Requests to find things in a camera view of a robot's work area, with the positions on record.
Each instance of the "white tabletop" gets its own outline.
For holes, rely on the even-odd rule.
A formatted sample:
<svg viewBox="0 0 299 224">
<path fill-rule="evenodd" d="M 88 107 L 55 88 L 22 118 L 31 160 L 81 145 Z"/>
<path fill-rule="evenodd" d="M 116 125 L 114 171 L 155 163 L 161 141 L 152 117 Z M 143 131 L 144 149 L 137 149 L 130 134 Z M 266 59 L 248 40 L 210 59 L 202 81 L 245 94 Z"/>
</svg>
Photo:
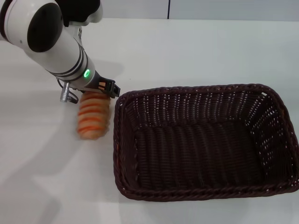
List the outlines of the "white tabletop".
<svg viewBox="0 0 299 224">
<path fill-rule="evenodd" d="M 298 22 L 104 19 L 83 29 L 83 44 L 122 93 L 268 85 L 299 134 Z M 113 120 L 105 137 L 79 140 L 78 105 L 60 103 L 55 78 L 5 42 L 0 77 L 0 224 L 299 223 L 299 192 L 203 202 L 126 199 L 114 183 Z"/>
</svg>

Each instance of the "brown wicker basket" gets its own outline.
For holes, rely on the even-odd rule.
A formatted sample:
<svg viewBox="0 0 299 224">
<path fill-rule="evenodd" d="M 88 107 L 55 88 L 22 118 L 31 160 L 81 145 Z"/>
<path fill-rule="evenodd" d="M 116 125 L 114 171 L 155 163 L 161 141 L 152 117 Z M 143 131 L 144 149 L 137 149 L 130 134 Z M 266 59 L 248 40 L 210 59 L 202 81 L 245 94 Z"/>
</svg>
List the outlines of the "brown wicker basket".
<svg viewBox="0 0 299 224">
<path fill-rule="evenodd" d="M 299 147 L 260 84 L 133 91 L 115 107 L 114 175 L 145 201 L 272 196 L 299 188 Z"/>
</svg>

